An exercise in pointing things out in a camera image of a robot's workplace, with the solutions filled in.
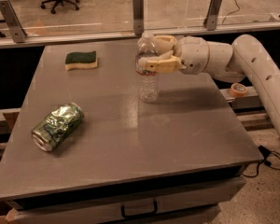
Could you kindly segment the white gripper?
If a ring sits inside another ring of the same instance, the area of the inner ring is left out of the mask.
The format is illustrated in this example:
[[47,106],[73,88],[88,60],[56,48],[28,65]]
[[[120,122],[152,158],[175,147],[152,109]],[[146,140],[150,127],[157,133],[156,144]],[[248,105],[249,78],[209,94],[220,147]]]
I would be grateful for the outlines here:
[[172,35],[156,35],[155,43],[159,54],[175,49],[175,56],[167,59],[142,57],[138,64],[144,71],[169,74],[179,70],[183,74],[197,75],[208,63],[210,49],[200,37],[186,36],[177,41]]

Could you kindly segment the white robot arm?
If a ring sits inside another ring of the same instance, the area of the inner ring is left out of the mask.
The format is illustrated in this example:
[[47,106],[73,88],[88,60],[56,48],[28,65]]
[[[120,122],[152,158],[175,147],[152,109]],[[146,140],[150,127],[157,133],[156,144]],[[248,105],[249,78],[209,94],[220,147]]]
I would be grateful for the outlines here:
[[252,35],[240,35],[231,44],[200,37],[142,34],[137,42],[136,72],[142,76],[207,73],[236,83],[247,78],[255,88],[280,137],[280,69]]

